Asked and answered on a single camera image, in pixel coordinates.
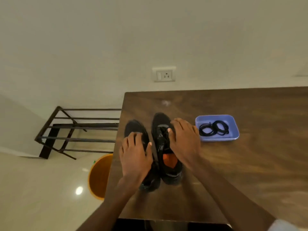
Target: coiled black shoelace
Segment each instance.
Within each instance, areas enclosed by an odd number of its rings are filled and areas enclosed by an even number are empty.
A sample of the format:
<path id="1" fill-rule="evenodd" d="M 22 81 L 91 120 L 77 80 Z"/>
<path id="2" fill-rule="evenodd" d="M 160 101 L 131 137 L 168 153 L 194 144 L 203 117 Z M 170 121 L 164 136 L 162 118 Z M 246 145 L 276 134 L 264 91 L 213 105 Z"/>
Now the coiled black shoelace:
<path id="1" fill-rule="evenodd" d="M 224 129 L 223 130 L 220 129 L 217 124 L 221 124 Z M 212 131 L 209 133 L 205 133 L 203 132 L 205 128 L 210 128 Z M 201 136 L 213 136 L 215 134 L 223 136 L 225 134 L 229 134 L 229 126 L 225 122 L 220 121 L 220 120 L 214 121 L 213 124 L 204 123 L 199 127 L 199 134 Z"/>

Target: orange bucket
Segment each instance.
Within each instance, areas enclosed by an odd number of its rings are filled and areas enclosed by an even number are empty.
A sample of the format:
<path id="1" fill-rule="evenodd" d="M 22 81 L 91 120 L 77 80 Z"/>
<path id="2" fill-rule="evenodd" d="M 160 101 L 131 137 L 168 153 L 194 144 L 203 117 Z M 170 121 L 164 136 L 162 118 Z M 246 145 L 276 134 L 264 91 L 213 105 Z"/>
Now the orange bucket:
<path id="1" fill-rule="evenodd" d="M 90 193 L 99 200 L 104 200 L 113 154 L 99 158 L 91 167 L 88 176 Z"/>

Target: purple plastic tray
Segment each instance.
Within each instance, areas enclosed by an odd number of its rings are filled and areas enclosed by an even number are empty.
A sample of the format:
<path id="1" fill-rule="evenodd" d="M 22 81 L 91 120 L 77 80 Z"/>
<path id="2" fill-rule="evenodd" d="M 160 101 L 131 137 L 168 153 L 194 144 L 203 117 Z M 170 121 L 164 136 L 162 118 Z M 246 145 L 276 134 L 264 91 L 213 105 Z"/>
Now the purple plastic tray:
<path id="1" fill-rule="evenodd" d="M 240 136 L 240 132 L 238 131 L 235 120 L 230 115 L 205 115 L 198 116 L 195 120 L 196 126 L 199 127 L 204 123 L 213 123 L 214 121 L 223 121 L 229 126 L 229 134 L 221 135 L 213 135 L 213 136 L 200 136 L 200 140 L 203 142 L 217 142 L 217 141 L 231 141 L 236 140 Z M 224 129 L 221 124 L 218 124 L 218 127 Z M 203 130 L 206 133 L 209 133 L 210 129 Z"/>

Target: table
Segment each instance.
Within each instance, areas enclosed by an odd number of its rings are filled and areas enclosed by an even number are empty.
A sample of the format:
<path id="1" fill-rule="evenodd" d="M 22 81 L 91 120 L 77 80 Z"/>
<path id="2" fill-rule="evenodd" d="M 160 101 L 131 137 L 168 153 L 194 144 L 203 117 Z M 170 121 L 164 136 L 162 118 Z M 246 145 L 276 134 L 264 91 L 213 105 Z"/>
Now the table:
<path id="1" fill-rule="evenodd" d="M 191 124 L 199 115 L 232 115 L 239 139 L 201 143 L 203 157 L 274 216 L 308 227 L 308 87 L 125 93 L 107 199 L 122 177 L 118 151 L 126 123 L 137 119 L 151 133 L 156 112 L 164 112 L 171 119 L 181 117 Z M 178 186 L 161 181 L 152 193 L 138 191 L 120 217 L 227 223 L 187 169 Z"/>

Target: glossy black shoe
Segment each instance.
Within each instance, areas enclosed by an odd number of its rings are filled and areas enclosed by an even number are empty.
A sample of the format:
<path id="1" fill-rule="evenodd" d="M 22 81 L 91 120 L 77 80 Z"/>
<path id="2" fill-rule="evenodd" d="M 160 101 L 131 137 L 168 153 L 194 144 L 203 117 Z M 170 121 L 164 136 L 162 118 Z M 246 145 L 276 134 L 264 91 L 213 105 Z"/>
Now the glossy black shoe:
<path id="1" fill-rule="evenodd" d="M 168 128 L 175 132 L 170 118 L 164 113 L 156 113 L 152 122 L 152 136 L 157 151 L 160 177 L 168 185 L 177 185 L 182 179 L 183 165 L 170 148 Z"/>
<path id="2" fill-rule="evenodd" d="M 142 140 L 142 145 L 143 145 L 143 149 L 145 152 L 150 140 L 149 140 L 148 133 L 146 129 L 144 128 L 144 126 L 137 120 L 130 120 L 125 126 L 124 137 L 129 136 L 131 132 L 142 133 L 141 140 Z M 142 181 L 139 189 L 144 190 L 146 192 L 151 192 L 151 191 L 156 190 L 159 187 L 159 185 L 160 185 L 159 171 L 158 171 L 158 167 L 153 158 L 151 169 L 148 172 L 145 179 Z"/>

